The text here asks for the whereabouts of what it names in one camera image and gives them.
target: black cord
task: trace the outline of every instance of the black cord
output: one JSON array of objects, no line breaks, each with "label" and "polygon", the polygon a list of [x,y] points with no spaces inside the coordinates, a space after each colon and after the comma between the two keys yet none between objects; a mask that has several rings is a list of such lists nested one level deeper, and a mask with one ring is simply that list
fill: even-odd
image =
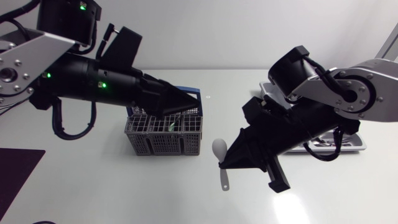
[{"label": "black cord", "polygon": [[91,118],[88,127],[80,134],[67,134],[62,127],[62,102],[58,97],[52,99],[52,129],[54,134],[64,140],[75,140],[85,136],[94,127],[95,119],[97,117],[97,109],[94,101],[91,102]]},{"label": "black cord", "polygon": [[15,19],[9,19],[9,20],[7,20],[7,22],[14,24],[18,28],[19,32],[21,32],[21,34],[24,36],[26,41],[30,40],[29,34],[27,33],[25,27],[22,26],[22,24],[20,24]]},{"label": "black cord", "polygon": [[82,51],[79,51],[79,50],[72,50],[72,49],[71,49],[70,52],[73,53],[73,54],[77,54],[77,55],[85,55],[85,54],[88,54],[88,53],[90,53],[91,51],[93,51],[93,49],[94,49],[94,47],[95,47],[95,44],[96,44],[96,41],[97,41],[97,22],[95,21],[95,22],[94,22],[93,35],[91,36],[91,45],[90,45],[90,47],[87,48],[86,50],[82,50]]},{"label": "black cord", "polygon": [[297,104],[297,103],[300,103],[301,102],[301,99],[302,98],[299,98],[299,99],[297,99],[296,101],[291,101],[290,99],[288,99],[288,98],[286,98],[285,97],[285,101],[287,102],[287,103],[290,103],[290,104]]},{"label": "black cord", "polygon": [[7,12],[3,15],[0,16],[0,24],[6,21],[9,21],[10,19],[15,19],[18,16],[21,16],[25,13],[30,12],[32,9],[34,9],[38,4],[40,3],[40,0],[32,0],[25,6],[22,6],[18,9],[15,9],[11,12]]},{"label": "black cord", "polygon": [[326,72],[326,70],[316,61],[312,60],[308,56],[304,56],[304,60],[306,60],[311,66],[315,67],[315,71],[324,84],[334,93],[343,97],[344,100],[349,101],[350,95],[345,91],[345,89],[338,83],[331,75],[330,72]]},{"label": "black cord", "polygon": [[13,109],[14,107],[23,104],[23,102],[25,102],[25,101],[27,101],[27,100],[28,100],[28,99],[22,100],[22,101],[20,101],[20,102],[18,102],[18,103],[14,103],[12,106],[7,106],[7,107],[4,107],[4,108],[0,108],[0,110],[3,110],[3,109],[6,109],[6,108],[7,108],[5,111],[0,112],[0,116],[3,115],[3,114],[5,114],[5,113],[7,113],[9,110]]},{"label": "black cord", "polygon": [[335,146],[336,146],[336,150],[334,151],[334,153],[329,154],[329,155],[320,155],[315,153],[314,151],[312,151],[312,149],[310,148],[310,146],[308,146],[308,143],[304,143],[303,146],[305,148],[305,150],[307,150],[307,152],[309,154],[311,154],[311,156],[321,160],[321,161],[325,161],[325,162],[330,162],[335,160],[341,152],[341,145],[343,143],[343,135],[344,135],[344,131],[343,128],[338,127],[333,131],[333,139],[335,141]]},{"label": "black cord", "polygon": [[35,222],[33,224],[55,224],[55,223],[51,221],[40,221],[40,222]]}]

